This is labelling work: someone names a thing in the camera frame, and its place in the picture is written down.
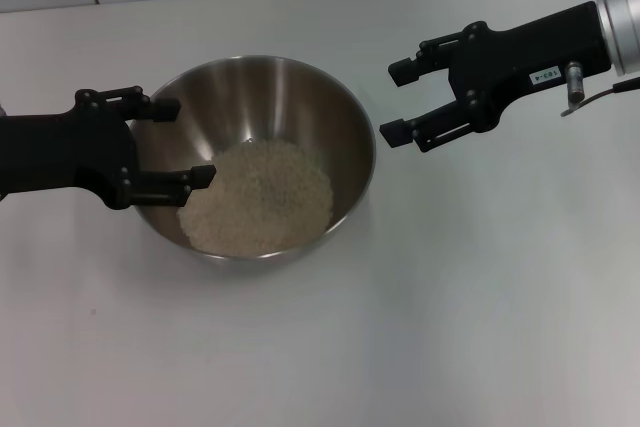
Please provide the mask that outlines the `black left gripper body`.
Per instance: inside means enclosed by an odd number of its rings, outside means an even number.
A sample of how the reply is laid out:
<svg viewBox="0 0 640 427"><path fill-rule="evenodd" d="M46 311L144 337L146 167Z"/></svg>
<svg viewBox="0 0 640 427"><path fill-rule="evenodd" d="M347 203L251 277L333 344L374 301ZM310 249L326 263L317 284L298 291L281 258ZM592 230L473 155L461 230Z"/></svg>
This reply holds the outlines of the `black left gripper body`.
<svg viewBox="0 0 640 427"><path fill-rule="evenodd" d="M61 114L1 118L3 196L79 188L123 210L137 170L135 141L112 107L78 102Z"/></svg>

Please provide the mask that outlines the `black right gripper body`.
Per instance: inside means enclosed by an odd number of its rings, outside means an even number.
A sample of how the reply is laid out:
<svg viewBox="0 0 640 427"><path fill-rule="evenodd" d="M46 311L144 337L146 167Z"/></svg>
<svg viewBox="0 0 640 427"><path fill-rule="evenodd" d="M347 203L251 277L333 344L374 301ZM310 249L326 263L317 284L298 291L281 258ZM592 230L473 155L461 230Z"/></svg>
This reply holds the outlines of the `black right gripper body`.
<svg viewBox="0 0 640 427"><path fill-rule="evenodd" d="M566 82L571 62L585 77L611 69L592 1L505 31L478 22L451 55L448 80L456 98L448 127L495 128L514 101Z"/></svg>

